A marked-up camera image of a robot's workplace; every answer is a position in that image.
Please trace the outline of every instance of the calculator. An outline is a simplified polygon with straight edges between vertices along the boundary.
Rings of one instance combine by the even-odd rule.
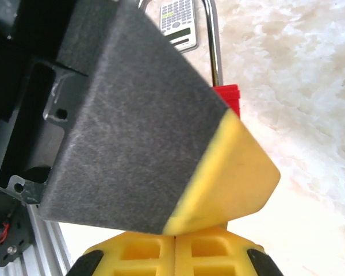
[[[175,0],[160,9],[160,30],[179,51],[198,47],[194,0]]]

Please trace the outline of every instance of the red plastic piece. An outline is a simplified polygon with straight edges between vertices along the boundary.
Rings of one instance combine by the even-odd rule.
[[[237,85],[215,86],[214,90],[240,118],[240,90]]]

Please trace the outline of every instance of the yellow foam block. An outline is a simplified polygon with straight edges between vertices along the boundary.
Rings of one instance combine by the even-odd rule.
[[[163,233],[181,235],[255,213],[279,179],[273,162],[229,110]]]
[[[219,227],[178,236],[175,275],[257,276],[249,249],[264,253],[261,246]]]
[[[173,276],[175,240],[125,232],[89,248],[85,254],[101,250],[103,257],[93,276]]]

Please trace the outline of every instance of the screw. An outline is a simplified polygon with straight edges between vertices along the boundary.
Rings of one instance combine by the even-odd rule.
[[[9,246],[6,250],[9,255],[14,255],[17,252],[16,246]]]

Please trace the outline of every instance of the screw hole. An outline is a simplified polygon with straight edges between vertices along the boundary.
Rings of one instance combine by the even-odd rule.
[[[59,109],[56,111],[55,116],[56,116],[58,119],[66,120],[66,118],[68,117],[68,111],[66,111],[65,109],[59,108]]]
[[[17,183],[14,185],[14,190],[17,192],[17,193],[22,193],[24,188],[23,188],[23,185],[20,184],[20,183]]]

